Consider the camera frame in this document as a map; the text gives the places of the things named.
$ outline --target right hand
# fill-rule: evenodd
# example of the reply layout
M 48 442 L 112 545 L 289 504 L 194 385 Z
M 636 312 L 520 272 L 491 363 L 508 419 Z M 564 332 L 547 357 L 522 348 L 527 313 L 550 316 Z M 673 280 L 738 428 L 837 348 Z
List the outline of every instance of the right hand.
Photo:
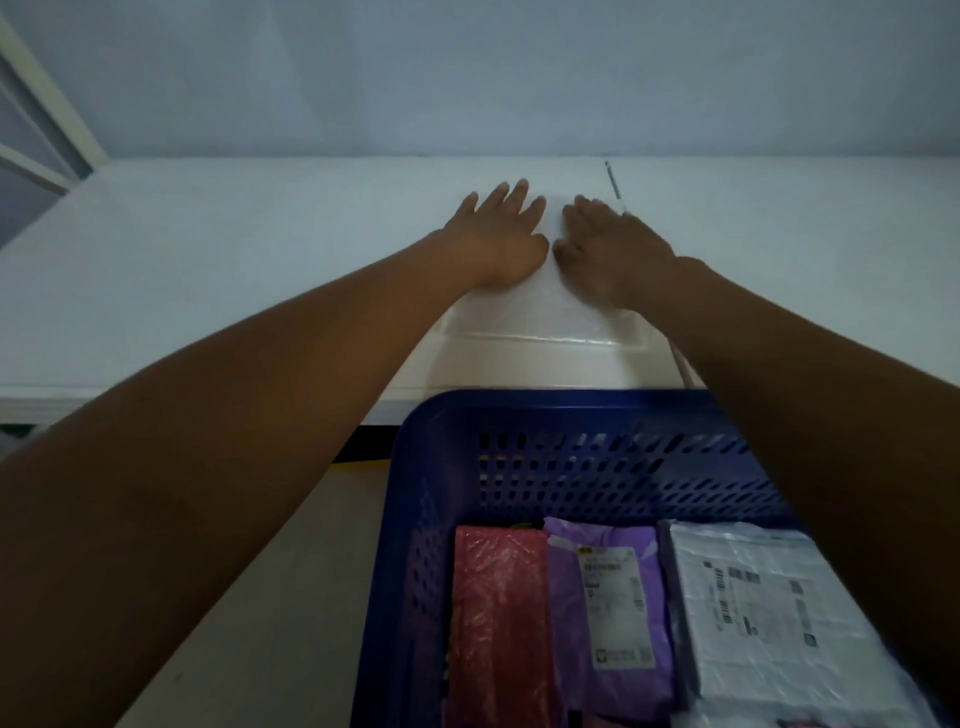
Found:
M 650 281 L 671 270 L 670 245 L 631 214 L 618 215 L 599 200 L 577 196 L 564 207 L 567 238 L 553 254 L 567 280 L 587 299 L 636 310 Z

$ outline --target metal frame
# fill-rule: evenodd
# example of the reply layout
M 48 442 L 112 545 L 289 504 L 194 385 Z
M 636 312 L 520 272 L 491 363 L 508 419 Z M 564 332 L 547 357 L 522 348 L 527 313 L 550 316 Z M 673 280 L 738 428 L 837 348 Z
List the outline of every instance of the metal frame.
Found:
M 1 12 L 0 57 L 9 64 L 19 81 L 30 91 L 85 165 L 96 170 L 109 163 L 107 152 L 100 146 L 83 119 Z M 13 101 L 22 112 L 26 113 L 15 99 Z M 59 172 L 48 169 L 2 144 L 0 144 L 0 165 L 61 194 L 73 186 L 73 183 Z

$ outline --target flat white package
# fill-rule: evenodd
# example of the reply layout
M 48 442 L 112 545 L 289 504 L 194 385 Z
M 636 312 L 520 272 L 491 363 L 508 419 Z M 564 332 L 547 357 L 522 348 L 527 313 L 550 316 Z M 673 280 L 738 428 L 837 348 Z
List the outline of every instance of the flat white package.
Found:
M 900 667 L 804 534 L 747 523 L 660 529 L 694 711 L 717 719 L 926 725 Z

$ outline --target blue basket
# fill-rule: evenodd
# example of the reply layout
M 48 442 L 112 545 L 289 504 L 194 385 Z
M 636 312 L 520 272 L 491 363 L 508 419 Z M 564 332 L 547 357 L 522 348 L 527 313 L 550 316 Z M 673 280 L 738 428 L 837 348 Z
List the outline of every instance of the blue basket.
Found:
M 705 391 L 463 391 L 396 438 L 351 725 L 439 728 L 453 530 L 559 516 L 792 524 Z

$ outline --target left hand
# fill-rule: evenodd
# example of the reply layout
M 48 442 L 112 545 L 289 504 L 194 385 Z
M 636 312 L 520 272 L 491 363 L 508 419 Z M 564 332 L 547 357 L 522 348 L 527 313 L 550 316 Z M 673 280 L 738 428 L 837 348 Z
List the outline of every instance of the left hand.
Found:
M 522 210 L 529 189 L 526 180 L 517 182 L 513 191 L 503 182 L 480 207 L 479 196 L 471 192 L 443 229 L 434 233 L 476 266 L 480 287 L 509 288 L 529 278 L 546 260 L 550 244 L 544 235 L 534 235 L 546 200 L 538 197 Z

